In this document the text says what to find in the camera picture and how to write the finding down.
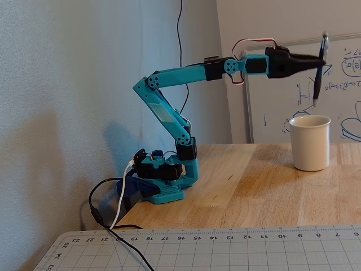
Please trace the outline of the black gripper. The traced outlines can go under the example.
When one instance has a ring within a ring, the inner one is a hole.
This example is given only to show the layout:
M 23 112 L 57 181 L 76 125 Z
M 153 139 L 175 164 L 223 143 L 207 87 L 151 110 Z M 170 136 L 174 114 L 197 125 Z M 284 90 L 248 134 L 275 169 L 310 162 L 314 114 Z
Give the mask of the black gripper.
M 267 47 L 265 55 L 268 56 L 268 78 L 285 78 L 306 70 L 323 68 L 326 64 L 323 57 L 307 54 L 289 54 L 289 49 L 282 46 L 276 48 Z M 293 63 L 289 70 L 289 57 L 308 63 Z

